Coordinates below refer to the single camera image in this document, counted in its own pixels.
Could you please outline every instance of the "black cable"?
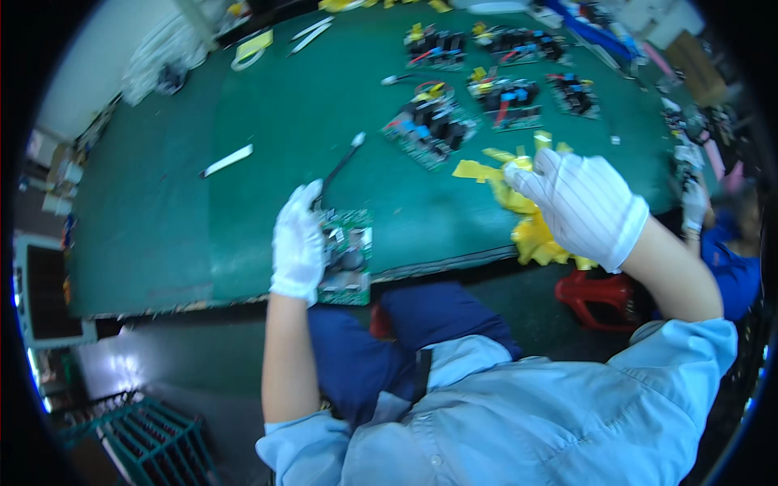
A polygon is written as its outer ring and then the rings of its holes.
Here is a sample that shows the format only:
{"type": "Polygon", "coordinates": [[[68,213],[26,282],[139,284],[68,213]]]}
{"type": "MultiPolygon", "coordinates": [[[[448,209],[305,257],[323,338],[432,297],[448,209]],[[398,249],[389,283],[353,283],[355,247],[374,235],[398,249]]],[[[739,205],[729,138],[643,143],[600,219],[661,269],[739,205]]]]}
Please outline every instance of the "black cable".
{"type": "Polygon", "coordinates": [[[330,172],[330,174],[327,176],[326,179],[324,179],[324,183],[321,185],[321,192],[319,193],[319,197],[314,199],[314,203],[311,205],[311,208],[313,210],[321,210],[321,202],[324,199],[324,193],[327,192],[328,187],[330,187],[330,184],[332,183],[332,180],[335,178],[335,176],[338,175],[338,172],[343,168],[343,166],[351,159],[351,157],[354,155],[354,152],[359,148],[359,146],[365,141],[365,132],[361,131],[354,137],[354,139],[351,141],[351,148],[349,151],[343,156],[341,161],[338,163],[337,166],[330,172]]]}

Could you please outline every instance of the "power supply board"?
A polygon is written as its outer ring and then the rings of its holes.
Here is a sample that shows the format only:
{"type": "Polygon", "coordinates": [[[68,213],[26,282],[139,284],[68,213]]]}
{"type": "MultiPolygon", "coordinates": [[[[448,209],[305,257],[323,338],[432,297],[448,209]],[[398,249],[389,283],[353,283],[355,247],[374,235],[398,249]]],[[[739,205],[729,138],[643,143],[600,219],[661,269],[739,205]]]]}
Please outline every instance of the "power supply board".
{"type": "Polygon", "coordinates": [[[330,209],[321,214],[319,224],[324,235],[324,277],[318,288],[319,302],[368,305],[373,213],[367,209],[330,209]]]}
{"type": "Polygon", "coordinates": [[[430,81],[418,91],[380,132],[427,170],[435,170],[470,140],[478,130],[477,117],[454,100],[446,83],[430,81]]]}
{"type": "Polygon", "coordinates": [[[546,82],[551,86],[556,107],[561,113],[598,120],[600,105],[589,79],[580,79],[572,72],[547,74],[546,82]]]}
{"type": "Polygon", "coordinates": [[[438,31],[434,24],[422,30],[422,24],[417,23],[403,40],[408,50],[405,68],[460,71],[464,67],[466,40],[463,32],[438,31]]]}
{"type": "Polygon", "coordinates": [[[572,66],[564,36],[523,27],[492,26],[477,22],[472,30],[473,42],[485,48],[495,65],[514,66],[545,59],[572,66]]]}
{"type": "Polygon", "coordinates": [[[468,92],[484,110],[486,122],[495,132],[524,130],[543,126],[541,106],[535,98],[540,87],[534,81],[506,77],[483,78],[475,70],[468,92]]]}

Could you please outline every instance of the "wire connector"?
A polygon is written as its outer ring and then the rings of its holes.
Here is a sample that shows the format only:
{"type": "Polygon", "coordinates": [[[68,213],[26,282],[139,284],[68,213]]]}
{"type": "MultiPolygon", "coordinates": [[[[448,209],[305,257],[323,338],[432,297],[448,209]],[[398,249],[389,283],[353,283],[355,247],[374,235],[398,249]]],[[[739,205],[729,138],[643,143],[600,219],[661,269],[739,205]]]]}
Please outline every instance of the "wire connector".
{"type": "Polygon", "coordinates": [[[364,141],[365,141],[365,132],[361,131],[360,133],[356,134],[356,137],[354,137],[353,140],[351,140],[351,146],[359,147],[364,141]]]}

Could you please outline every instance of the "hand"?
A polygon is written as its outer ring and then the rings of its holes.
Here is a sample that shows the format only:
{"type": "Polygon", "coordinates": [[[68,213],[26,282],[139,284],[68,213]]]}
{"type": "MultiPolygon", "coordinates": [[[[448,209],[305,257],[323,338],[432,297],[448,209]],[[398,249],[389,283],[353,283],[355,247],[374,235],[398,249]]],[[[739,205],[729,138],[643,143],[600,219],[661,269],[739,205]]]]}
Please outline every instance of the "hand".
{"type": "Polygon", "coordinates": [[[516,192],[538,205],[562,248],[620,271],[649,212],[607,160],[540,149],[532,171],[508,163],[504,172],[516,192]]]}
{"type": "Polygon", "coordinates": [[[316,303],[324,276],[324,236],[310,205],[321,192],[321,179],[298,187],[275,220],[270,292],[316,303]]]}
{"type": "Polygon", "coordinates": [[[697,233],[702,231],[705,213],[710,206],[705,188],[693,179],[687,180],[681,197],[681,206],[683,206],[683,230],[691,229],[697,233]]]}

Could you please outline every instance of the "metal rack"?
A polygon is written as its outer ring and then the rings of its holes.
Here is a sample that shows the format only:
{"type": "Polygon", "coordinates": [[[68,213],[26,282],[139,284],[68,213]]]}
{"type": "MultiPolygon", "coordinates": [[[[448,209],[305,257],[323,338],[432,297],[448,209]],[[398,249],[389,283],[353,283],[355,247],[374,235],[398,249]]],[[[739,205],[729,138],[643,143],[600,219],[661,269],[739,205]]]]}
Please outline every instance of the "metal rack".
{"type": "Polygon", "coordinates": [[[221,481],[202,440],[202,420],[148,397],[123,392],[69,411],[60,431],[67,447],[96,434],[108,455],[137,486],[218,486],[221,481]]]}

